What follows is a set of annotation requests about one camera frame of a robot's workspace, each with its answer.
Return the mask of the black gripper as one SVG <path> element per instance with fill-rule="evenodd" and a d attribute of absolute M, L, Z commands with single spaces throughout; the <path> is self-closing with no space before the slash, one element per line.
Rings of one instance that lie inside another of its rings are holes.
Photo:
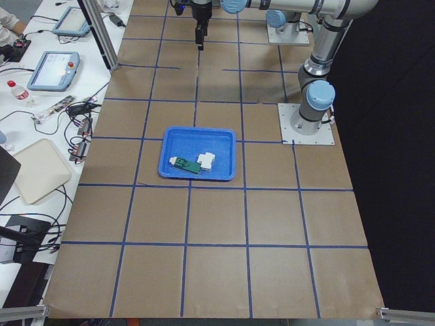
<path fill-rule="evenodd" d="M 212 17 L 212 0 L 192 0 L 192 17 L 197 21 L 195 44 L 198 50 L 204 50 L 208 20 Z"/>

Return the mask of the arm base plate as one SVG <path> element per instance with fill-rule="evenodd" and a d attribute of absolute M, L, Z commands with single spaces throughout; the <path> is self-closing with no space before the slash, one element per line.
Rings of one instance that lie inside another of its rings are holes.
<path fill-rule="evenodd" d="M 295 23 L 286 22 L 282 26 L 267 23 L 268 42 L 275 45 L 308 46 L 310 44 L 304 20 Z"/>
<path fill-rule="evenodd" d="M 279 123 L 282 143 L 286 145 L 335 145 L 332 126 L 325 112 L 318 122 L 308 122 L 300 116 L 298 103 L 279 103 Z"/>

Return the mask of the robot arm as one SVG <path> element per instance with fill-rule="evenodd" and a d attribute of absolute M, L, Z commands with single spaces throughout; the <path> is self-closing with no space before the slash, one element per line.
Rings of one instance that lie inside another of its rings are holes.
<path fill-rule="evenodd" d="M 221 8 L 229 14 L 238 14 L 246 8 L 280 10 L 324 16 L 311 56 L 298 72 L 300 89 L 304 92 L 317 80 L 327 77 L 334 56 L 352 20 L 366 15 L 376 1 L 221 1 Z"/>
<path fill-rule="evenodd" d="M 266 12 L 266 22 L 280 33 L 295 34 L 300 30 L 301 16 L 301 12 L 268 10 Z"/>

